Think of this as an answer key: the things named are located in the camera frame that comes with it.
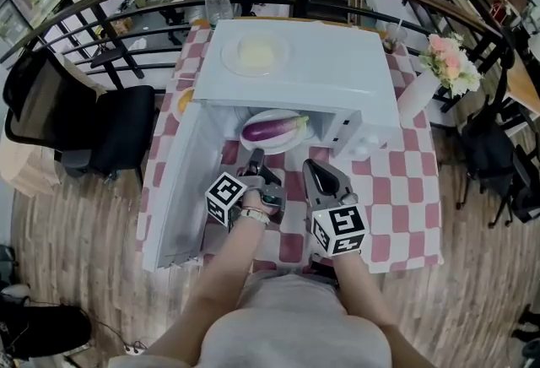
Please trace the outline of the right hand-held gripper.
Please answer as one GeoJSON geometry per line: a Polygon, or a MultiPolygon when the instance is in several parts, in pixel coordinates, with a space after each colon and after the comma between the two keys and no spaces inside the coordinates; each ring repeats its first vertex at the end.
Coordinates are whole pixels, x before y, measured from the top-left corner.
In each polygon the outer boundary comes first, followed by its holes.
{"type": "Polygon", "coordinates": [[[309,232],[322,257],[359,252],[366,213],[348,176],[333,165],[308,159],[302,167],[309,232]]]}

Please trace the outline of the white oval plate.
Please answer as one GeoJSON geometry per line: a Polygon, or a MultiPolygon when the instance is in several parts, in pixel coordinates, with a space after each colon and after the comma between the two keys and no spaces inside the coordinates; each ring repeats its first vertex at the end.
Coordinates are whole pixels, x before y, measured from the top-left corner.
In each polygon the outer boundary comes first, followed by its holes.
{"type": "MultiPolygon", "coordinates": [[[[300,117],[303,115],[297,111],[284,110],[284,109],[272,109],[260,112],[255,116],[252,116],[246,121],[242,128],[247,127],[259,122],[276,122],[284,119],[300,117]]],[[[316,132],[309,120],[306,120],[302,126],[296,127],[286,133],[282,133],[277,137],[268,138],[260,141],[251,141],[244,137],[243,130],[240,130],[240,143],[249,150],[262,149],[266,155],[281,154],[294,147],[305,143],[308,140],[317,140],[316,132]]]]}

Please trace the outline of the purple eggplant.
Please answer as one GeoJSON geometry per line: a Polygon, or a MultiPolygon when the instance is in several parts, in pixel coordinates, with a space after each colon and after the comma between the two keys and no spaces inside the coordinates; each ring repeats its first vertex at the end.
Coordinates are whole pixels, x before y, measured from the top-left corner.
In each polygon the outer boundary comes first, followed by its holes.
{"type": "Polygon", "coordinates": [[[249,143],[284,143],[301,134],[308,121],[308,116],[288,116],[251,122],[242,128],[240,138],[249,143]]]}

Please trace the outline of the white microwave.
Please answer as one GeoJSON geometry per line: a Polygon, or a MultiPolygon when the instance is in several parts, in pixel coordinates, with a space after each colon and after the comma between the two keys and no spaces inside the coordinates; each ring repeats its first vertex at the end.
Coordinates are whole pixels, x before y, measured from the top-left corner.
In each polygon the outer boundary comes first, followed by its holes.
{"type": "Polygon", "coordinates": [[[170,190],[151,243],[159,265],[153,271],[198,254],[206,221],[204,193],[218,177],[227,147],[235,146],[242,155],[251,152],[241,145],[240,130],[252,116],[272,109],[308,116],[318,139],[288,151],[316,146],[346,159],[368,158],[400,127],[391,71],[377,33],[263,18],[221,20],[210,30],[192,101],[171,145],[175,161],[165,179],[170,190]],[[288,62],[262,77],[232,73],[221,62],[223,45],[256,30],[285,38],[292,47],[288,62]]]}

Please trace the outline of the person's left forearm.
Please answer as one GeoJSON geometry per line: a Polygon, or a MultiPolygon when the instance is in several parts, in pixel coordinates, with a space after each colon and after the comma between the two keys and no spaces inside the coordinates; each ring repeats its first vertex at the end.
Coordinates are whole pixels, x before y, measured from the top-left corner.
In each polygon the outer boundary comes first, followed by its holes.
{"type": "Polygon", "coordinates": [[[221,317],[234,311],[266,227],[241,217],[218,254],[200,273],[175,323],[145,352],[194,366],[204,337],[221,317]]]}

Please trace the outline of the person's right forearm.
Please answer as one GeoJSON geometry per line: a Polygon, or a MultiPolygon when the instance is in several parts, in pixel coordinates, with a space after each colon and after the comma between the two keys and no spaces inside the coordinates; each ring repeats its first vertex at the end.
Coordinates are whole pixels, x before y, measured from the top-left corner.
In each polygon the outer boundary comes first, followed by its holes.
{"type": "Polygon", "coordinates": [[[350,316],[375,324],[386,337],[392,368],[435,368],[402,335],[383,294],[357,252],[338,255],[332,260],[343,306],[350,316]]]}

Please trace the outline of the person's left hand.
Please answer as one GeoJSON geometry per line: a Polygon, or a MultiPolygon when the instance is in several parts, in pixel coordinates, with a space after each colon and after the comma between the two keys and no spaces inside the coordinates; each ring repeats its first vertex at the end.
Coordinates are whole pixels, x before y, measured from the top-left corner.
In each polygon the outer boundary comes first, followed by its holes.
{"type": "Polygon", "coordinates": [[[271,216],[278,211],[277,208],[268,206],[262,201],[258,190],[245,191],[242,198],[242,208],[255,209],[256,211],[264,213],[266,216],[271,216]]]}

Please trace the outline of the pale wristwatch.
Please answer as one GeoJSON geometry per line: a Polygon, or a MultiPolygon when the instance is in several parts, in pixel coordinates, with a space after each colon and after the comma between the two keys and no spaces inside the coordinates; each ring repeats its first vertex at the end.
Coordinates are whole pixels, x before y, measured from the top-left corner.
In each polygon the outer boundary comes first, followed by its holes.
{"type": "Polygon", "coordinates": [[[251,219],[267,227],[270,223],[270,217],[264,211],[258,208],[245,207],[240,211],[242,219],[251,219]]]}

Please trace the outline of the orange fruit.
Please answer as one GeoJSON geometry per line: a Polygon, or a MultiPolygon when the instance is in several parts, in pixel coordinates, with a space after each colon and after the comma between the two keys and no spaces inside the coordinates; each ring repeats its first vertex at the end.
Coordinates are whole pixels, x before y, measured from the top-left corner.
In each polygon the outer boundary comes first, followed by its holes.
{"type": "Polygon", "coordinates": [[[194,88],[184,89],[177,101],[176,108],[180,114],[183,114],[187,105],[192,101],[194,88]]]}

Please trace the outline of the plate with yellow food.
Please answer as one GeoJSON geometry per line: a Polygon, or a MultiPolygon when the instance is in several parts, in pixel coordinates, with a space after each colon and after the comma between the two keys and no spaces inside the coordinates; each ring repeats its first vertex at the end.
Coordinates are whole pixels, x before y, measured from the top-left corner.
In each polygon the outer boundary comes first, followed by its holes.
{"type": "Polygon", "coordinates": [[[232,73],[243,77],[262,77],[282,69],[291,50],[285,38],[256,30],[227,41],[220,56],[221,62],[232,73]]]}

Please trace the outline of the white vase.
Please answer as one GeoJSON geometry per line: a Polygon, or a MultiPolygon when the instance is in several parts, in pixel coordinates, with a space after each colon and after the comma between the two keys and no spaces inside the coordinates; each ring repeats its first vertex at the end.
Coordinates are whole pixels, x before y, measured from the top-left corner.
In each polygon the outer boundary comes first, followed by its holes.
{"type": "Polygon", "coordinates": [[[407,86],[397,100],[400,122],[403,126],[412,122],[424,110],[439,87],[439,79],[429,69],[407,86]]]}

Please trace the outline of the clear plastic bottle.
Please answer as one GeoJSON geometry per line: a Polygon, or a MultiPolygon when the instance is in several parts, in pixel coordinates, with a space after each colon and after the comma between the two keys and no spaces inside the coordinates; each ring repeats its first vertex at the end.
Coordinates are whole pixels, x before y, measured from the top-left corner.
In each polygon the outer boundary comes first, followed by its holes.
{"type": "Polygon", "coordinates": [[[205,0],[205,10],[211,29],[215,29],[222,19],[233,19],[234,9],[230,0],[205,0]]]}

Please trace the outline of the clear cup with straw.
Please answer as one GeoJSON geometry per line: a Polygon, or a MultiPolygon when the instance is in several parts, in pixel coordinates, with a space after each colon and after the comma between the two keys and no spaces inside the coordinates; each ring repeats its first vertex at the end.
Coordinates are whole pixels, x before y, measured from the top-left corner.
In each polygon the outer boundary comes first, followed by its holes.
{"type": "Polygon", "coordinates": [[[382,33],[382,45],[387,54],[393,54],[397,48],[405,43],[408,37],[406,29],[402,25],[403,20],[397,23],[378,20],[377,29],[382,33]]]}

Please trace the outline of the pink flower bouquet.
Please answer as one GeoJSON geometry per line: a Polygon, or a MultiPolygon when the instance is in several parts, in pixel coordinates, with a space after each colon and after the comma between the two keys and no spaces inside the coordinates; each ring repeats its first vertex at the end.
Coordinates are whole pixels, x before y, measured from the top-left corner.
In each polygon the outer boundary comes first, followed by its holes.
{"type": "Polygon", "coordinates": [[[451,96],[476,92],[483,75],[462,49],[463,37],[455,32],[448,36],[430,34],[428,46],[420,55],[420,63],[430,70],[451,96]]]}

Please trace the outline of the wooden desk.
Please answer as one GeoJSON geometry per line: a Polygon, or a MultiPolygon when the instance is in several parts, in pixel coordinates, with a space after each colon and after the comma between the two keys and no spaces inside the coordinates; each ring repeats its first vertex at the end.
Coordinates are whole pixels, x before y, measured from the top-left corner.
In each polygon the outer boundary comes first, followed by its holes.
{"type": "Polygon", "coordinates": [[[505,98],[510,98],[540,116],[540,97],[520,57],[515,54],[514,65],[507,72],[505,98]]]}

